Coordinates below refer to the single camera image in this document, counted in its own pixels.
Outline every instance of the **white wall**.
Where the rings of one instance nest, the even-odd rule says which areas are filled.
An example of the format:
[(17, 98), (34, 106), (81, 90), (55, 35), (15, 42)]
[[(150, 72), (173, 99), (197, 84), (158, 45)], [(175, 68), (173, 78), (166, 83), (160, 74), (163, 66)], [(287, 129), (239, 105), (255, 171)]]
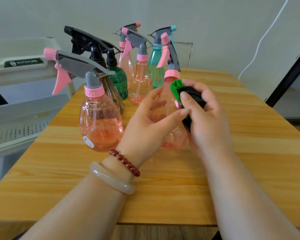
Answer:
[[(71, 50), (64, 25), (118, 44), (111, 34), (139, 21), (140, 33), (177, 25), (176, 42), (193, 43), (190, 68), (238, 76), (285, 0), (0, 0), (0, 37), (53, 36)], [(178, 56), (185, 59), (184, 53)], [(290, 0), (242, 82), (263, 100), (300, 54), (300, 0)]]

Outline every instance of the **wooden table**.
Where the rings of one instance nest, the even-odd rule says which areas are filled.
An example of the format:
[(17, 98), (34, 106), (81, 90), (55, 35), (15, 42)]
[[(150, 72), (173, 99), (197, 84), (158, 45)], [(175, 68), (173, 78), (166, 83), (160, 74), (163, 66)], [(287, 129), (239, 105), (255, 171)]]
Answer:
[[(237, 156), (300, 227), (300, 132), (226, 72), (183, 69), (181, 78), (201, 80), (217, 94)], [(83, 98), (81, 87), (0, 182), (0, 222), (31, 225), (89, 172), (91, 162), (107, 156), (80, 136)], [(125, 105), (124, 126), (137, 108), (128, 100)], [(216, 225), (204, 168), (189, 148), (162, 148), (141, 171), (119, 223)]]

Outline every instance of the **green spray bottle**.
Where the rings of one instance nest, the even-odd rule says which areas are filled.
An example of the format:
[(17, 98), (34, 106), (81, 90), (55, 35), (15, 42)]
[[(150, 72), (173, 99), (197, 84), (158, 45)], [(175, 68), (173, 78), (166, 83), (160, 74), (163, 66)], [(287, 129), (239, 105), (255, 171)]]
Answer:
[(164, 68), (163, 67), (157, 68), (157, 65), (159, 64), (162, 55), (161, 35), (163, 33), (167, 33), (169, 38), (172, 40), (172, 32), (176, 30), (177, 30), (176, 25), (172, 25), (169, 27), (160, 28), (154, 31), (152, 34), (148, 34), (149, 36), (154, 38), (154, 43), (153, 43), (154, 47), (151, 56), (149, 58), (149, 67), (148, 67), (149, 76), (152, 80), (153, 89), (161, 87), (164, 84)]

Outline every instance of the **red beaded bracelet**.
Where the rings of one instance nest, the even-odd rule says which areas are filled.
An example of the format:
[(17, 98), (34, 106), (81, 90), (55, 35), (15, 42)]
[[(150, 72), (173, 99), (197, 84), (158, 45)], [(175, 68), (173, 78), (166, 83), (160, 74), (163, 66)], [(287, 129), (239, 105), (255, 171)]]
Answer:
[(133, 166), (132, 163), (128, 161), (128, 159), (124, 158), (123, 155), (119, 154), (119, 152), (117, 152), (115, 149), (111, 149), (109, 154), (114, 157), (117, 157), (117, 159), (121, 161), (121, 163), (124, 164), (126, 168), (129, 169), (134, 176), (136, 177), (140, 176), (140, 171), (135, 166)]

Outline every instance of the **woman's left hand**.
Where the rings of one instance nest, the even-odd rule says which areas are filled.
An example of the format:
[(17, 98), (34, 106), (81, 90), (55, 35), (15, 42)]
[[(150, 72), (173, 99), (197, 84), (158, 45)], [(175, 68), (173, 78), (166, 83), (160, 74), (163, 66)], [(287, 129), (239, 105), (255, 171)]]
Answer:
[(116, 150), (139, 168), (160, 148), (164, 137), (176, 128), (188, 115), (188, 109), (180, 109), (153, 123), (152, 111), (158, 106), (154, 101), (162, 88), (156, 88), (140, 103), (136, 113), (131, 117), (124, 135)]

